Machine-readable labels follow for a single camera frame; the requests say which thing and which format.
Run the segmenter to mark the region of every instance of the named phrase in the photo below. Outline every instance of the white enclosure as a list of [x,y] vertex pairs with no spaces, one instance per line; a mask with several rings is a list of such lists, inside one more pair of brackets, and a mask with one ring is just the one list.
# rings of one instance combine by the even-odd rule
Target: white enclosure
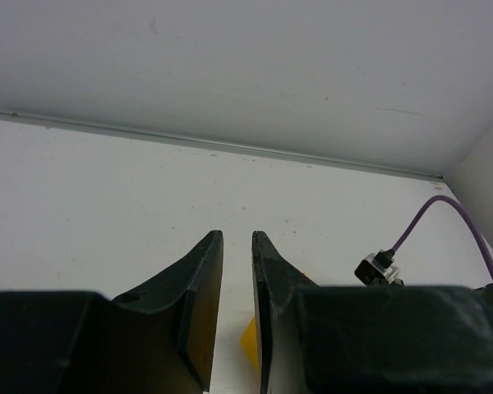
[[[251,233],[320,284],[389,248],[444,183],[0,121],[0,289],[113,297],[224,234],[212,394],[252,394],[239,346],[254,315]],[[461,217],[437,203],[396,254],[409,284],[491,281]]]
[[493,125],[493,0],[0,0],[0,108],[440,175]]

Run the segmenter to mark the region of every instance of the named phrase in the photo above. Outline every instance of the white surface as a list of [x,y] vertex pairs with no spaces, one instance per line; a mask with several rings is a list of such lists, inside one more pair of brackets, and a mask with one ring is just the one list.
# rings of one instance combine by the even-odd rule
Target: white surface
[[493,245],[493,128],[445,178]]
[[493,124],[493,0],[0,0],[0,107],[440,174]]
[[[390,247],[440,183],[0,121],[0,289],[113,297],[224,233],[212,394],[256,392],[251,233],[320,284]],[[432,207],[396,256],[409,284],[490,282],[459,215]]]

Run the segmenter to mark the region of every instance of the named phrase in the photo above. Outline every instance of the black connector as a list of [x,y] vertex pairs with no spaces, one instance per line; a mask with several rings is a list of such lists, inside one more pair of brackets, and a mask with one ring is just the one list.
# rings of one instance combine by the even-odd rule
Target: black connector
[[399,270],[393,266],[393,256],[393,250],[381,250],[377,254],[369,254],[360,262],[354,274],[366,286],[376,286],[379,284],[391,285],[393,283],[403,285],[397,279]]
[[375,256],[375,261],[383,268],[389,268],[394,262],[394,251],[392,249],[380,251]]

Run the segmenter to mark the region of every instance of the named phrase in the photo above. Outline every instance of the yellow sponge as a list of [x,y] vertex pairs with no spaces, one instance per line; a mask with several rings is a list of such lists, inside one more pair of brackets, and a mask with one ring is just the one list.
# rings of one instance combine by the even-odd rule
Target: yellow sponge
[[256,317],[252,318],[245,332],[239,341],[241,347],[246,353],[256,371],[260,372],[260,364],[257,359],[257,334],[256,334]]

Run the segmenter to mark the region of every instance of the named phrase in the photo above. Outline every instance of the screw hole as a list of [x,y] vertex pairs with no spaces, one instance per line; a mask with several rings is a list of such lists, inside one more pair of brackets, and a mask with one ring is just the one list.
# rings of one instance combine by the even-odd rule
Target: screw hole
[[114,301],[119,304],[129,304],[141,300],[141,296],[137,293],[124,293],[117,297]]

